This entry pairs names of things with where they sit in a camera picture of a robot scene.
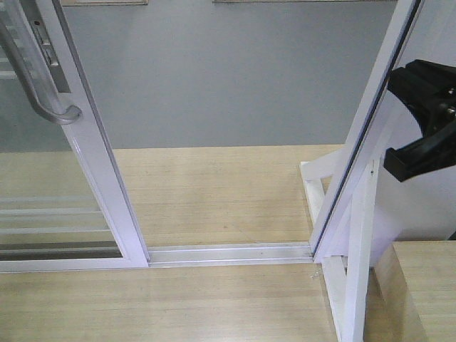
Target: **door handle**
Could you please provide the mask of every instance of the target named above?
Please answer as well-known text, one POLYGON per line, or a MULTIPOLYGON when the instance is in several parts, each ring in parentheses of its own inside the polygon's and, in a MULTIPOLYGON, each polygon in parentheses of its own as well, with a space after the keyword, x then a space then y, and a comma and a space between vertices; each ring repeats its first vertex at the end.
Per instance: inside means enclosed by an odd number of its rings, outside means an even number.
POLYGON ((19 48, 11 33, 6 28, 5 24, 0 20, 0 45, 5 51, 6 57, 8 57, 11 66, 14 69, 14 72, 17 75, 17 78, 21 82, 22 88, 24 89, 28 101, 31 104, 31 107, 35 112, 40 115, 42 118, 56 123, 57 125, 69 125, 74 123, 81 116, 81 109, 75 105, 70 105, 66 108, 64 113, 55 113, 52 110, 46 108, 43 103, 41 103, 38 92, 35 89, 33 84, 33 79, 29 68, 26 65, 24 57, 21 55, 19 48))

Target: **gray wall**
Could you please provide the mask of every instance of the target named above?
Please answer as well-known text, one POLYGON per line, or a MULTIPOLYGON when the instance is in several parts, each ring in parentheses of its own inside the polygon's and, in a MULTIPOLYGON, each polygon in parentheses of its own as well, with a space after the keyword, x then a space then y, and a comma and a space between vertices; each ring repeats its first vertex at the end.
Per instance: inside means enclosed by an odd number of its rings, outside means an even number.
POLYGON ((393 2, 65 9, 115 148, 343 143, 393 2))

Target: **light wood flooring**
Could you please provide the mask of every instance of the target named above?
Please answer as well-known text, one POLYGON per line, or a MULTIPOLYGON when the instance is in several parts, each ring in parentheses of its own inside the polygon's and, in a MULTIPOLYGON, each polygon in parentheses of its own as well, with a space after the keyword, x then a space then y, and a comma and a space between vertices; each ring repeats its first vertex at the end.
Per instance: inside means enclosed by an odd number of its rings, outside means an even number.
MULTIPOLYGON (((149 245, 305 241, 299 162, 338 146, 115 151, 149 245)), ((389 342, 375 282, 365 342, 389 342)), ((0 341, 305 341, 336 335, 316 264, 0 274, 0 341)))
POLYGON ((302 242, 301 161, 340 145, 116 150, 149 246, 302 242))

